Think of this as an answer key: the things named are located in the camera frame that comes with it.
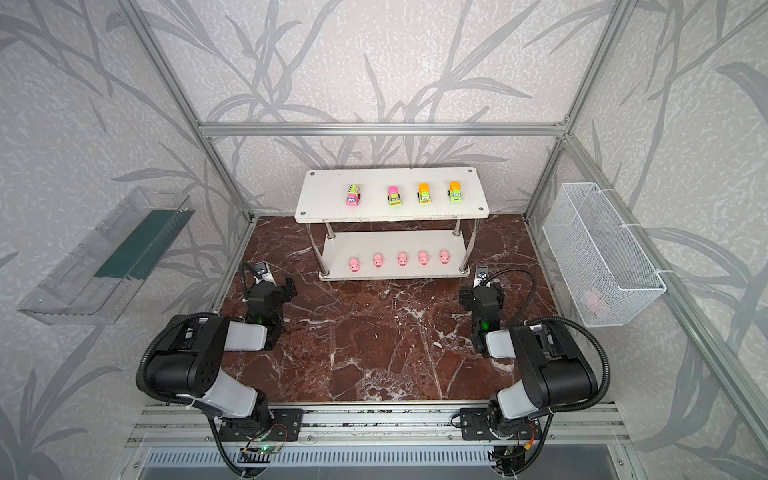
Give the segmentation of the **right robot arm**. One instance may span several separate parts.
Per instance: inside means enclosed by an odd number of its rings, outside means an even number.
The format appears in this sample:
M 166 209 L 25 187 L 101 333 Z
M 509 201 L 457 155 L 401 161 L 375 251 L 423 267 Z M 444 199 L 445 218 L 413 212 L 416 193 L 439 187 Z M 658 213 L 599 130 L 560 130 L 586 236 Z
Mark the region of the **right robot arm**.
M 463 409 L 466 439 L 507 439 L 533 421 L 588 409 L 607 394 L 610 363 L 599 340 L 583 325 L 560 316 L 502 328 L 503 292 L 482 283 L 463 287 L 459 302 L 471 313 L 471 340 L 483 356 L 511 359 L 520 379 L 495 393 L 485 410 Z

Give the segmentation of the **green truck orange load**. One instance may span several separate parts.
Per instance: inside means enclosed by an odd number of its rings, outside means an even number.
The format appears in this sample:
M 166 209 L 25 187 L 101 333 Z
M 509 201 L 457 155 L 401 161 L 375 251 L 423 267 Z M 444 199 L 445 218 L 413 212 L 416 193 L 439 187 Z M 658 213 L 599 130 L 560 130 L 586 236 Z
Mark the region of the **green truck orange load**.
M 448 197 L 451 203 L 460 203 L 463 200 L 461 184 L 458 181 L 451 181 L 448 188 Z
M 428 183 L 418 185 L 417 196 L 421 205 L 428 205 L 432 202 L 431 189 Z

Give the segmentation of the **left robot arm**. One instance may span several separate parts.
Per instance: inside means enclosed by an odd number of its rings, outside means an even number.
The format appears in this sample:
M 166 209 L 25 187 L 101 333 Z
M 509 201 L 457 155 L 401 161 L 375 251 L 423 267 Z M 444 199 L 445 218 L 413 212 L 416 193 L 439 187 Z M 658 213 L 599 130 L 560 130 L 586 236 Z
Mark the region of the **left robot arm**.
M 209 312 L 176 315 L 150 342 L 136 373 L 147 396 L 201 410 L 242 435 L 257 437 L 275 424 L 266 395 L 226 373 L 226 352 L 271 351 L 283 333 L 283 305 L 297 296 L 291 277 L 256 281 L 244 318 Z

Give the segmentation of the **pink green toy truck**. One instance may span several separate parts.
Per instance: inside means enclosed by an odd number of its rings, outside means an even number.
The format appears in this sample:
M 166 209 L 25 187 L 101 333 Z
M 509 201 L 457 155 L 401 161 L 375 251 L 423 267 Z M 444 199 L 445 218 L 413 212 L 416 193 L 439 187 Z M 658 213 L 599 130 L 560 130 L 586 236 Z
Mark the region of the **pink green toy truck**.
M 361 187 L 359 184 L 352 184 L 346 195 L 346 201 L 345 204 L 347 206 L 359 206 L 361 200 Z

